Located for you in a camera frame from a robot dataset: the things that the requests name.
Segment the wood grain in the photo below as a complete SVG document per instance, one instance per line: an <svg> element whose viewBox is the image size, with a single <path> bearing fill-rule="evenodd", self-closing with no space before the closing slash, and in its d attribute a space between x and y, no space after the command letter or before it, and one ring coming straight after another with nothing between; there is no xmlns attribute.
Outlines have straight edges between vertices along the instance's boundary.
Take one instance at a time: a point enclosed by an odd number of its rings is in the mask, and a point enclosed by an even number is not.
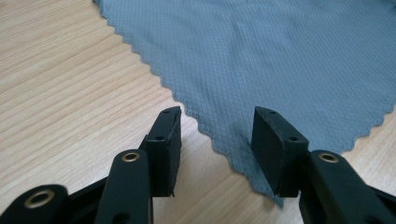
<svg viewBox="0 0 396 224"><path fill-rule="evenodd" d="M106 26L91 1L0 0L0 212L44 184L70 193L137 148L158 113L180 105ZM364 180L396 195L396 113L345 153ZM182 116L176 198L154 200L156 223L301 223L254 193Z"/></svg>

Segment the clamp jaw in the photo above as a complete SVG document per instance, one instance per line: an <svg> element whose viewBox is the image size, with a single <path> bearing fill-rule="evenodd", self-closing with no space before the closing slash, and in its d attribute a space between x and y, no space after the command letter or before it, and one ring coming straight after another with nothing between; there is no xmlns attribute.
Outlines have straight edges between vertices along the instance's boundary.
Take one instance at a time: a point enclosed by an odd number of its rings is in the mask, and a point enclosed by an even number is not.
<svg viewBox="0 0 396 224"><path fill-rule="evenodd" d="M308 151L279 113L256 107L251 149L279 197L297 197L304 223L396 223L396 198L367 186L340 155Z"/></svg>
<svg viewBox="0 0 396 224"><path fill-rule="evenodd" d="M181 110L165 109L139 149L118 154L107 178L68 195L60 185L30 189L0 223L153 223L152 197L174 195L180 163Z"/></svg>

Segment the metal grommet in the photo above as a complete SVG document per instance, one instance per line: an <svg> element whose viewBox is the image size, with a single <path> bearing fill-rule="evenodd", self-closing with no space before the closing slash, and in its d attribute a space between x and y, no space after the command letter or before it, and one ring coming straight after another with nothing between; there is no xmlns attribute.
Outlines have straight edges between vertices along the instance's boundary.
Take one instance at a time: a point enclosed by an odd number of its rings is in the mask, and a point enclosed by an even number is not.
<svg viewBox="0 0 396 224"><path fill-rule="evenodd" d="M334 155L332 155L330 153L323 152L323 153L320 153L318 156L321 160L326 161L326 162L331 162L331 163L339 162L338 158L336 158Z"/></svg>
<svg viewBox="0 0 396 224"><path fill-rule="evenodd" d="M122 160L123 161L137 161L139 159L140 155L138 153L135 152L130 152L130 153L126 153L125 155L122 156Z"/></svg>
<svg viewBox="0 0 396 224"><path fill-rule="evenodd" d="M53 192L52 190L43 189L30 196L23 205L30 209L41 207L44 204L49 203L54 196L55 192Z"/></svg>

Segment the textured cloth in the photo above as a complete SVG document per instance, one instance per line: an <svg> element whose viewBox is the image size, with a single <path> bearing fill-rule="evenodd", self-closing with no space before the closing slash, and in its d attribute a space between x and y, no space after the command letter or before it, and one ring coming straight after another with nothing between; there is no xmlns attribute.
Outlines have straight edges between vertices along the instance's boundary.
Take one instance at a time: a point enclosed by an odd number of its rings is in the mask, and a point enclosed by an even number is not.
<svg viewBox="0 0 396 224"><path fill-rule="evenodd" d="M108 24L159 75L251 186L254 107L340 153L396 103L394 0L100 0Z"/></svg>

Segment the light wood surface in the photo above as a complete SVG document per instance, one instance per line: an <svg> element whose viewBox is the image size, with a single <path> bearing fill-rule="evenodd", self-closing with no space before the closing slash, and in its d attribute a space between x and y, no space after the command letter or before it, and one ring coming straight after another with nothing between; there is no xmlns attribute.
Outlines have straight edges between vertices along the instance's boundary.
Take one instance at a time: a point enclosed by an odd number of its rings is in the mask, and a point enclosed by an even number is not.
<svg viewBox="0 0 396 224"><path fill-rule="evenodd" d="M106 26L91 1L0 0L0 213L44 184L75 192L137 148L172 92ZM176 198L154 200L155 223L301 223L254 193L182 116ZM396 113L344 155L364 180L396 195Z"/></svg>

